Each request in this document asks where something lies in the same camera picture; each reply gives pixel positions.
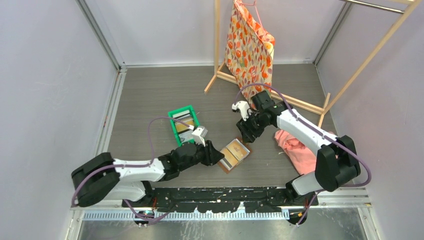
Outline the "gold credit card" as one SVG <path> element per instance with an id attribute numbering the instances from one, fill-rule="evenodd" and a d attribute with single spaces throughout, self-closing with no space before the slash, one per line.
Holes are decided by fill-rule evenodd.
<path id="1" fill-rule="evenodd" d="M 224 147 L 220 152 L 224 154 L 224 158 L 227 159 L 233 166 L 238 164 L 238 159 L 226 147 Z"/>

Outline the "brown leather card holder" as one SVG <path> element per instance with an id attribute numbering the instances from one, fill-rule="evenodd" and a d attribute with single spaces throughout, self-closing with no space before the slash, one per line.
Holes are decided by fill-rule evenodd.
<path id="1" fill-rule="evenodd" d="M 252 150 L 240 137 L 236 137 L 223 147 L 220 152 L 224 154 L 224 158 L 218 162 L 218 165 L 226 174 L 229 174 L 251 154 Z"/>

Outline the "green plastic bin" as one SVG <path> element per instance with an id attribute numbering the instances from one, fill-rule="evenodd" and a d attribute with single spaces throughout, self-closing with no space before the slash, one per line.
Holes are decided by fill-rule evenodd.
<path id="1" fill-rule="evenodd" d="M 193 129 L 189 128 L 188 125 L 194 126 L 194 128 L 200 126 L 193 106 L 187 105 L 175 110 L 171 110 L 167 114 L 169 118 L 172 118 L 170 120 L 170 124 L 177 145 L 180 147 L 183 143 L 186 142 L 193 143 Z"/>

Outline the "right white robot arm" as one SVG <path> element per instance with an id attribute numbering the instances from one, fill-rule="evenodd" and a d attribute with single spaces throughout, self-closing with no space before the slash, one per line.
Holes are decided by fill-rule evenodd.
<path id="1" fill-rule="evenodd" d="M 347 135 L 338 137 L 317 127 L 301 116 L 288 103 L 275 102 L 264 90 L 247 101 L 232 104 L 233 112 L 240 113 L 236 123 L 245 143 L 253 143 L 265 127 L 274 126 L 286 131 L 304 144 L 316 157 L 315 169 L 287 182 L 285 198 L 291 205 L 299 205 L 307 194 L 324 190 L 333 192 L 361 173 L 354 141 Z"/>

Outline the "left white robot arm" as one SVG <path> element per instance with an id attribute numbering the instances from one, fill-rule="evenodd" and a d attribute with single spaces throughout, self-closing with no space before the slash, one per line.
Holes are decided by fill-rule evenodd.
<path id="1" fill-rule="evenodd" d="M 213 166 L 225 157 L 212 142 L 184 143 L 152 160 L 126 161 L 103 152 L 71 173 L 73 207 L 90 207 L 103 200 L 127 200 L 148 207 L 153 202 L 151 182 L 177 178 L 197 164 Z"/>

